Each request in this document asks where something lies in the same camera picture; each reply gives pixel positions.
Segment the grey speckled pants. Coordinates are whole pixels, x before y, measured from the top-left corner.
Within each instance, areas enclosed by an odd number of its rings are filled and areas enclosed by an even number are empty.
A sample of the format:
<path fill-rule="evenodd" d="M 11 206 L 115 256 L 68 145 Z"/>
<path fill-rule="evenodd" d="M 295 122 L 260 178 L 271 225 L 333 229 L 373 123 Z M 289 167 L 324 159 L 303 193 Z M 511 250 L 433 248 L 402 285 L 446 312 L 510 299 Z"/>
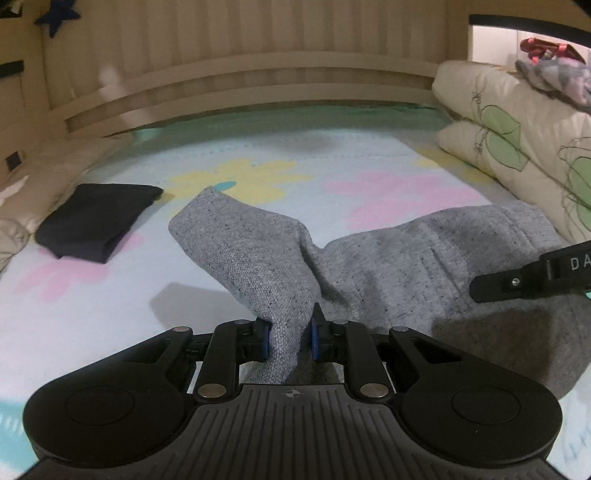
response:
<path fill-rule="evenodd" d="M 560 248 L 545 215 L 521 201 L 453 208 L 317 246 L 297 219 L 207 188 L 169 223 L 184 253 L 257 317 L 271 322 L 270 358 L 252 383 L 332 383 L 311 361 L 315 303 L 329 320 L 375 333 L 408 326 L 532 378 L 565 396 L 590 363 L 582 294 L 479 304 L 470 281 Z"/>

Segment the lower cream leaf-print pillow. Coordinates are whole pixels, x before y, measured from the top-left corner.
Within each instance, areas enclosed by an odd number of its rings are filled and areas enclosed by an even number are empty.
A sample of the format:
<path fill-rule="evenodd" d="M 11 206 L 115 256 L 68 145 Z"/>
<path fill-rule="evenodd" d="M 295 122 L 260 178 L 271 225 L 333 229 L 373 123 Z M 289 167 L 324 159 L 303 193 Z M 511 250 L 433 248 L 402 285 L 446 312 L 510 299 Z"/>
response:
<path fill-rule="evenodd" d="M 590 210 L 496 132 L 457 121 L 436 135 L 438 146 L 497 180 L 517 198 L 540 208 L 572 243 L 590 239 Z"/>

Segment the cream leaf-print pillow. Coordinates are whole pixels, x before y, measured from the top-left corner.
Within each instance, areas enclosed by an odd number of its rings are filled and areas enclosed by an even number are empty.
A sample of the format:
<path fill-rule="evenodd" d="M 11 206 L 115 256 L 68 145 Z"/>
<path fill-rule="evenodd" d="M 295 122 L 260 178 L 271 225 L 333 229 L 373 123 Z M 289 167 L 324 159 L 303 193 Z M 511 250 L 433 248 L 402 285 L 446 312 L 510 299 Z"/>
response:
<path fill-rule="evenodd" d="M 457 121 L 436 135 L 438 146 L 497 180 L 517 198 L 540 208 L 572 243 L 590 239 L 590 210 L 496 132 Z"/>
<path fill-rule="evenodd" d="M 457 116 L 453 123 L 466 120 L 496 132 L 580 201 L 590 201 L 589 113 L 484 63 L 447 61 L 432 89 Z"/>

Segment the upper cream leaf-print pillow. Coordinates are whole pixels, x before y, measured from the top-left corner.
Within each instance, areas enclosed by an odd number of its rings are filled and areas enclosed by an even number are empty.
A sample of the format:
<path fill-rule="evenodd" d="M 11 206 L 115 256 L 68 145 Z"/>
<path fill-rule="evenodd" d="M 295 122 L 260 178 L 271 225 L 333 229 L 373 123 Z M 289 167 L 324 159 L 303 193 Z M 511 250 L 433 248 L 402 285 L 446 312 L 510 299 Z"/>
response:
<path fill-rule="evenodd" d="M 589 113 L 484 63 L 447 61 L 432 89 L 457 116 L 453 123 L 466 120 L 496 132 L 580 201 L 590 201 Z"/>

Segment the floral pastel bed sheet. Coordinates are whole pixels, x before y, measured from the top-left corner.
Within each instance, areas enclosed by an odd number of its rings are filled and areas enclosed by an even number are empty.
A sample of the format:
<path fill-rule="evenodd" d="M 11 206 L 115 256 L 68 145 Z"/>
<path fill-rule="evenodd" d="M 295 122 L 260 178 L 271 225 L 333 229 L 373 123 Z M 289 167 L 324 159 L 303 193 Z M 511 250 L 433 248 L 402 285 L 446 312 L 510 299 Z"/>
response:
<path fill-rule="evenodd" d="M 561 248 L 544 213 L 438 148 L 431 108 L 305 107 L 136 131 L 81 186 L 109 197 L 65 233 L 134 210 L 114 248 L 30 237 L 1 273 L 1 475 L 36 460 L 23 424 L 51 380 L 176 326 L 273 324 L 253 383 L 332 382 L 304 351 L 312 308 L 385 333 L 406 325 L 545 384 L 564 414 L 549 460 L 590 475 L 590 302 L 474 302 L 472 279 Z M 154 188 L 134 208 L 123 192 Z"/>

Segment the grey pink patterned cloth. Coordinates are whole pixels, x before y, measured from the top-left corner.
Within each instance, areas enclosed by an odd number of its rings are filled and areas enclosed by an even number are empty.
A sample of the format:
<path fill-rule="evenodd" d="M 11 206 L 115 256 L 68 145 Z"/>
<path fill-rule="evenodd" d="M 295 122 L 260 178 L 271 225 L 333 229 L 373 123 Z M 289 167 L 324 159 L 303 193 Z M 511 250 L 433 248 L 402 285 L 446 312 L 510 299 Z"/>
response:
<path fill-rule="evenodd" d="M 583 112 L 590 112 L 590 67 L 569 58 L 517 60 L 517 73 L 532 88 L 558 98 Z"/>

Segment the black folded garment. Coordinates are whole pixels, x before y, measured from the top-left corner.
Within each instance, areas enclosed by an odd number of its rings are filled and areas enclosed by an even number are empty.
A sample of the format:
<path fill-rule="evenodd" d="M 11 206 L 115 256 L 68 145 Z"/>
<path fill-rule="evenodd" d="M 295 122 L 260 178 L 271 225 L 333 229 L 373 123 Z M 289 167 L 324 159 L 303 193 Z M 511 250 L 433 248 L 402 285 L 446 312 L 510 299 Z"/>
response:
<path fill-rule="evenodd" d="M 39 225 L 35 241 L 55 257 L 105 264 L 163 190 L 137 184 L 86 183 Z"/>

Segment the red item on shelf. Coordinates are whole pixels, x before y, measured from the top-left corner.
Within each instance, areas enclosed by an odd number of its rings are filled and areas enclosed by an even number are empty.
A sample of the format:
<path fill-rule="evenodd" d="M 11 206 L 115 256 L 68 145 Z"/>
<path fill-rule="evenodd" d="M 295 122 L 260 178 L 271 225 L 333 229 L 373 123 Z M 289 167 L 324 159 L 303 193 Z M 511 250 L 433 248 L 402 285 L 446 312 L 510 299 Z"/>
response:
<path fill-rule="evenodd" d="M 528 55 L 533 63 L 540 60 L 567 58 L 585 64 L 586 61 L 570 44 L 554 43 L 536 37 L 529 37 L 520 42 L 520 49 Z"/>

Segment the black wall switch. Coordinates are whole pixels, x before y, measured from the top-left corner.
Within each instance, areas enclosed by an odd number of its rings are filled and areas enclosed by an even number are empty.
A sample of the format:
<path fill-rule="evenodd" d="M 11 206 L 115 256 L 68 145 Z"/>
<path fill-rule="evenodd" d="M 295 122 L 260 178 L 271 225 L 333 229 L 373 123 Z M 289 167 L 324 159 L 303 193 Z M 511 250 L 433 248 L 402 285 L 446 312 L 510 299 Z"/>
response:
<path fill-rule="evenodd" d="M 22 158 L 20 153 L 18 151 L 13 152 L 5 158 L 5 163 L 9 172 L 15 170 L 22 164 Z"/>

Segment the beige padded bed frame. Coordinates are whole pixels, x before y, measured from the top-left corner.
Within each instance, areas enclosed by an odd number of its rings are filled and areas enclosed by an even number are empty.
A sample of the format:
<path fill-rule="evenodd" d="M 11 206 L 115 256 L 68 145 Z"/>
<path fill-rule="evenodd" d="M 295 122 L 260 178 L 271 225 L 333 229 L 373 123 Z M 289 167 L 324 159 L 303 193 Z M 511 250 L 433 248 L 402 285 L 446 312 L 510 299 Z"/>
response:
<path fill-rule="evenodd" d="M 3 262 L 140 128 L 429 104 L 439 65 L 469 50 L 465 1 L 76 1 L 53 39 L 34 24 L 49 6 L 1 5 Z"/>

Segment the blue star wall decoration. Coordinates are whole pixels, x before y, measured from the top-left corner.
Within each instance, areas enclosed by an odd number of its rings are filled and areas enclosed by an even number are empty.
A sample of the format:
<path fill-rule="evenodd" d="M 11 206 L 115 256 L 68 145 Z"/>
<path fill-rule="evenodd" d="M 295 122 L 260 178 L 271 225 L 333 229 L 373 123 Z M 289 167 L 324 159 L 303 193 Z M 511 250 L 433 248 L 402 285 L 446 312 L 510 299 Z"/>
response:
<path fill-rule="evenodd" d="M 66 21 L 79 20 L 81 15 L 74 10 L 75 0 L 51 0 L 49 10 L 38 17 L 36 26 L 48 26 L 49 37 L 53 39 Z"/>

